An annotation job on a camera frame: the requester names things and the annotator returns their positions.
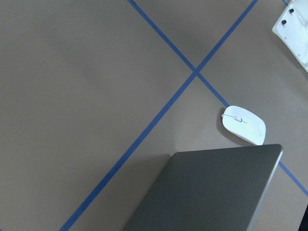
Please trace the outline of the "grey laptop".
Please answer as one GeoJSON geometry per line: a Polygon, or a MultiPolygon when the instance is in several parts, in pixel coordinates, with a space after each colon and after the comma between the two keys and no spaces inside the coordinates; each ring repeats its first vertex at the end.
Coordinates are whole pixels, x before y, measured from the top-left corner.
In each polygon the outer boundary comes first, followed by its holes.
{"type": "Polygon", "coordinates": [[[250,231],[282,156],[279,144],[172,155],[126,231],[250,231]]]}

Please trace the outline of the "white computer mouse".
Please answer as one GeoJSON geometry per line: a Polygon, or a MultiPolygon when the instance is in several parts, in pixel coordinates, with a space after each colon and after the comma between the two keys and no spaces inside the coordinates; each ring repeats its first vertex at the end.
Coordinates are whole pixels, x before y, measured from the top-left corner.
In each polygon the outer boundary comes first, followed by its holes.
{"type": "Polygon", "coordinates": [[[257,115],[231,105],[225,109],[221,117],[224,128],[232,134],[254,145],[264,144],[266,125],[257,115]]]}

